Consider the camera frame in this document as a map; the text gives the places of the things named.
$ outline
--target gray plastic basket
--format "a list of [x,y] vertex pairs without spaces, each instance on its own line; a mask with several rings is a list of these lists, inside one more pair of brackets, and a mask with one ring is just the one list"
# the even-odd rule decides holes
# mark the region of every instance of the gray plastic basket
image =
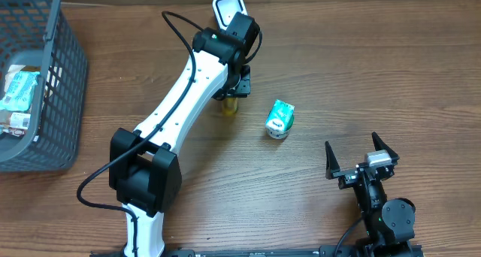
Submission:
[[0,96],[11,65],[41,66],[29,130],[0,135],[0,171],[58,171],[78,153],[87,60],[60,0],[0,0]]

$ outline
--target black bracket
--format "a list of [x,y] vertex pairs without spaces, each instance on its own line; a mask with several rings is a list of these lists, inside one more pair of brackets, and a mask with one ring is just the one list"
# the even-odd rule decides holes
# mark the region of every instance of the black bracket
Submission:
[[[110,142],[110,161],[140,143],[140,132],[131,133],[119,128]],[[164,213],[174,202],[182,184],[177,155],[170,145],[158,147],[152,143],[110,167],[109,186],[117,191],[117,200],[133,204],[148,216]],[[153,154],[152,161],[141,154]]]
[[[321,246],[319,248],[319,257],[332,257],[336,246]],[[357,256],[354,246],[340,246],[337,250],[337,257],[355,257]]]
[[393,149],[391,149],[387,144],[385,144],[384,141],[381,140],[381,138],[376,132],[373,132],[372,136],[373,136],[374,148],[376,148],[376,151],[385,150],[391,157],[392,164],[396,165],[399,160],[399,155]]
[[195,252],[191,249],[171,250],[162,253],[162,257],[195,257]]
[[246,98],[250,95],[250,66],[243,65],[240,70],[239,84],[227,92],[228,98]]
[[334,179],[339,177],[340,166],[337,163],[336,155],[328,141],[325,142],[325,178]]

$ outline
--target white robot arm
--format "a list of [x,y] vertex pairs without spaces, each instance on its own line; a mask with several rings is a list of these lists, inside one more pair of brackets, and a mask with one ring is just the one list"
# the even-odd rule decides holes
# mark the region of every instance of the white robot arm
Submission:
[[126,257],[159,257],[162,254],[165,247],[163,212],[171,205],[182,181],[177,157],[206,103],[211,98],[246,97],[250,93],[250,70],[244,65],[250,59],[245,55],[260,33],[259,27],[247,17],[243,0],[214,0],[213,8],[219,27],[225,31],[206,28],[195,36],[192,43],[195,80],[162,128],[150,136],[189,84],[194,70],[192,57],[162,103],[134,132],[120,129],[112,138],[111,161],[146,138],[150,139],[139,153],[153,155],[152,162],[132,155],[110,167],[110,187],[117,190],[117,199],[123,203],[123,208],[137,217],[136,229],[131,214],[127,213],[128,239],[123,250]]
[[[194,53],[194,56],[197,63],[195,82],[192,84],[192,87],[177,110],[164,124],[162,130],[150,139],[151,143],[159,147],[163,143],[170,144],[171,152],[177,155],[179,155],[182,142],[192,127],[192,124],[206,103],[224,86],[228,76],[227,65],[219,63],[218,57],[204,51]],[[162,103],[135,128],[135,130],[142,132],[140,135],[141,138],[145,138],[172,108],[172,105],[182,94],[182,91],[189,82],[191,73],[192,60],[189,58],[183,73],[171,91],[165,96]],[[123,204],[123,206],[133,211],[138,217],[138,256],[159,257],[164,250],[164,241],[162,239],[164,214],[157,212],[154,217],[150,217],[144,210],[133,204]],[[133,251],[134,223],[131,219],[132,217],[127,214],[128,238],[127,245],[124,249],[124,255],[127,257],[135,257]]]

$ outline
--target snack package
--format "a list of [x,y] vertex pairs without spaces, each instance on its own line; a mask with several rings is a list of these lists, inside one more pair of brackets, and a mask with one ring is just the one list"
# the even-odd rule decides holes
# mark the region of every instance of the snack package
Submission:
[[18,128],[3,128],[2,132],[15,137],[22,137],[26,133],[26,130]]
[[2,132],[13,135],[23,136],[29,129],[30,114],[10,112],[8,110],[0,110],[0,127]]
[[24,67],[24,65],[12,65],[8,69],[8,73],[5,75],[5,86],[3,88],[4,92],[8,91],[8,87],[10,87],[10,83],[12,83],[15,75],[20,72]]
[[294,106],[281,100],[276,100],[265,121],[265,130],[269,136],[280,140],[287,137],[293,123]]
[[3,125],[5,128],[29,129],[30,113],[0,110],[0,125]]
[[37,76],[40,72],[20,71],[11,80],[5,96],[0,101],[0,110],[27,111],[32,104]]

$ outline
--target small can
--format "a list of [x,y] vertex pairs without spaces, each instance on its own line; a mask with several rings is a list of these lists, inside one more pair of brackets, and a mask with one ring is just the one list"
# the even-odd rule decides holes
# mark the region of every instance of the small can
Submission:
[[239,99],[238,98],[224,98],[222,100],[222,113],[226,116],[232,116],[239,110]]
[[292,124],[294,124],[294,106],[276,100],[265,121],[266,132],[275,139],[284,139],[289,134]]

